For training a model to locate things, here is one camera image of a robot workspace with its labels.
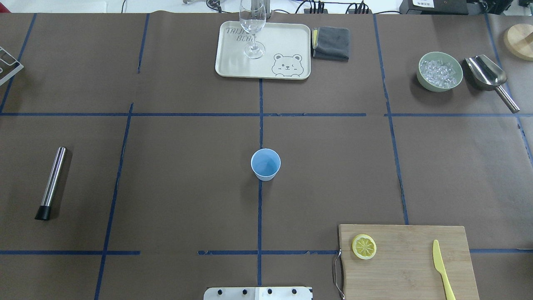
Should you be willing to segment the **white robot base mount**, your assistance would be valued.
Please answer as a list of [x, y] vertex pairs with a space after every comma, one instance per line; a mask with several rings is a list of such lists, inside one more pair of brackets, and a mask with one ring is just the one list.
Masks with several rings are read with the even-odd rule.
[[281, 287], [212, 287], [204, 292], [204, 300], [312, 300], [312, 288]]

